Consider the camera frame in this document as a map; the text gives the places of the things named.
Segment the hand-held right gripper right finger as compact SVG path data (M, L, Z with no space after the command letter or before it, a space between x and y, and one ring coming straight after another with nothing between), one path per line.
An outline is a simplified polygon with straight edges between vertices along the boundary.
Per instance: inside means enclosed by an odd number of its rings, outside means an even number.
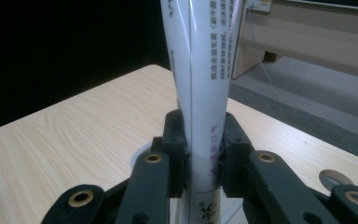
M254 149L233 115L225 117L219 155L228 198L242 198L249 224L338 224L314 192L277 154Z

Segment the white wall socket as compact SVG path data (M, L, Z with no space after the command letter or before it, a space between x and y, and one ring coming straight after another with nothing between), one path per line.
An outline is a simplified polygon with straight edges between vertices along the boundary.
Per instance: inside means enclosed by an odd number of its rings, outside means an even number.
M272 0L248 0L247 8L254 11L269 13Z

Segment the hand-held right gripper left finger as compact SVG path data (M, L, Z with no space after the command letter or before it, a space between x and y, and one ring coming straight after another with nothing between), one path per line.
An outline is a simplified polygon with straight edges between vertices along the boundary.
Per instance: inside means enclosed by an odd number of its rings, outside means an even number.
M186 185L184 118L180 109L165 117L163 135L136 159L115 224L169 224L170 198Z

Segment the white and purple toothpaste tube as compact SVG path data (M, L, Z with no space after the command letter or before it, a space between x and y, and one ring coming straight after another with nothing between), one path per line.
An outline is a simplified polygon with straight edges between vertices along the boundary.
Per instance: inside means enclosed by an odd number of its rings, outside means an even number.
M229 83L244 0L160 0L186 135L186 189L174 224L220 224L220 169Z

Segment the light wooden desk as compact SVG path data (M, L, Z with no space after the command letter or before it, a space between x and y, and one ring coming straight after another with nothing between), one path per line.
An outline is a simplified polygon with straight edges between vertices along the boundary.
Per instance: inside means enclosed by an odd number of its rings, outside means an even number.
M266 51L358 76L358 7L272 0L269 13L242 13L234 77L257 64Z

